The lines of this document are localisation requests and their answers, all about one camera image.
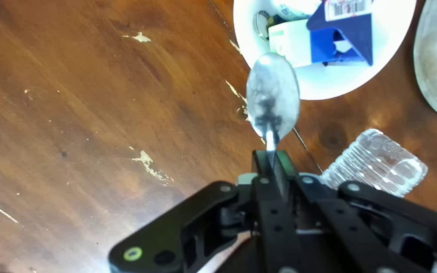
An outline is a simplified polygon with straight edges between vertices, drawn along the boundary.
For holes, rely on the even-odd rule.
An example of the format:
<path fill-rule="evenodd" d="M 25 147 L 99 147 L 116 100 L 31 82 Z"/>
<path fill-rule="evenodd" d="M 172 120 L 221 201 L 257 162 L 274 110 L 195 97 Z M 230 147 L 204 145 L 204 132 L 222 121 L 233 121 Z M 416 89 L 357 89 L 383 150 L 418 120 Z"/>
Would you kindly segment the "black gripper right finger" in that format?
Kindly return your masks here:
<path fill-rule="evenodd" d="M 316 176 L 301 174 L 297 188 L 313 207 L 315 224 L 336 241 L 350 268 L 437 271 L 437 212 L 357 180 L 333 191 Z"/>

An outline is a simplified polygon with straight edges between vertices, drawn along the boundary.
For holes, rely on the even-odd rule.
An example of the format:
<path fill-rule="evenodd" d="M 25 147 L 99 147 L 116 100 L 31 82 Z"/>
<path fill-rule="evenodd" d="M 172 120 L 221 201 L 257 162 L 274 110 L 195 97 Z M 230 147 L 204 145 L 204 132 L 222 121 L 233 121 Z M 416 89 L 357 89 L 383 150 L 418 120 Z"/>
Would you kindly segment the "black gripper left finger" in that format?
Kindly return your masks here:
<path fill-rule="evenodd" d="M 253 227 L 253 186 L 213 182 L 118 242 L 111 273 L 196 273 Z"/>

